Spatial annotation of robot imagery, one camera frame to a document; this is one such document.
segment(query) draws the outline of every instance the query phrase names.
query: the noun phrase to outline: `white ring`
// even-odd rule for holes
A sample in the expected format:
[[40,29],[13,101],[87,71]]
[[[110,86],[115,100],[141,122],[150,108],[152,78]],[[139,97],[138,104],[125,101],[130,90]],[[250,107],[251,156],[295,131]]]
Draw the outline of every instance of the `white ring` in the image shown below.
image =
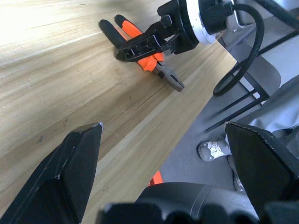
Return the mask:
[[215,41],[216,34],[209,35],[202,24],[198,0],[186,0],[187,11],[193,32],[197,40],[202,44],[211,44]]

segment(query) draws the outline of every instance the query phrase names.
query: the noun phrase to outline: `sneaker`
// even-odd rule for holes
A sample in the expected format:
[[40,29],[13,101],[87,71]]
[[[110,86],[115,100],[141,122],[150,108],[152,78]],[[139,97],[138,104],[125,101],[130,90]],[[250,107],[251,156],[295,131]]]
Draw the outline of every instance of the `sneaker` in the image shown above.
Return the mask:
[[199,143],[196,146],[196,151],[201,160],[205,162],[212,161],[225,154],[221,151],[218,142],[207,141],[204,143]]
[[234,163],[232,155],[228,156],[228,164],[229,164],[230,168],[232,169],[235,191],[237,191],[239,193],[246,194],[243,184],[241,183],[241,180],[237,174],[237,170],[235,168],[235,163]]

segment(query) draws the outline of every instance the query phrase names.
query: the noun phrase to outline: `wooden table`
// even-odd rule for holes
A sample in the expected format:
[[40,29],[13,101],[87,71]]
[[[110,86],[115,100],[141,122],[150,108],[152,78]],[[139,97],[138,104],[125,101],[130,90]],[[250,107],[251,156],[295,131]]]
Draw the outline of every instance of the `wooden table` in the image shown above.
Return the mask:
[[122,14],[144,30],[165,2],[0,2],[0,216],[69,131],[97,121],[104,132],[83,223],[140,195],[235,63],[217,42],[169,57],[185,84],[178,93],[117,61],[99,20]]

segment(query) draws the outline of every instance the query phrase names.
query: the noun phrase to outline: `screw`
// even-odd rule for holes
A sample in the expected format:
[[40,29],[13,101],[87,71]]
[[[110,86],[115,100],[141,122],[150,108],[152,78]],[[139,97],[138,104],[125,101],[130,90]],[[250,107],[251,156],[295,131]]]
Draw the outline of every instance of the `screw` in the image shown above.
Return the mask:
[[165,15],[161,18],[160,22],[162,23],[162,26],[164,28],[167,28],[169,26],[171,26],[172,21],[171,21],[171,17],[169,15]]

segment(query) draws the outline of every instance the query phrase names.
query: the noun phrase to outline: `pliers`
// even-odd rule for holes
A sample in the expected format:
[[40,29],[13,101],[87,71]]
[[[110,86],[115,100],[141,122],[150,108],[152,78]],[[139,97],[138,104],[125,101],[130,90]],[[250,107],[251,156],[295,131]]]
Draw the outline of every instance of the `pliers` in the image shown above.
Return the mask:
[[[140,29],[138,29],[133,23],[131,23],[122,15],[116,15],[114,21],[131,38],[134,38],[142,34],[142,31]],[[119,33],[117,29],[109,21],[101,20],[99,22],[99,27],[103,31],[105,36],[117,49],[119,49],[119,47],[124,42],[126,42],[126,38],[121,33]],[[142,67],[144,71],[150,71],[158,75],[164,82],[170,85],[173,89],[181,92],[185,87],[184,84],[179,80],[179,78],[173,70],[163,65],[163,61],[164,54],[156,53],[152,56],[139,60],[137,63]]]

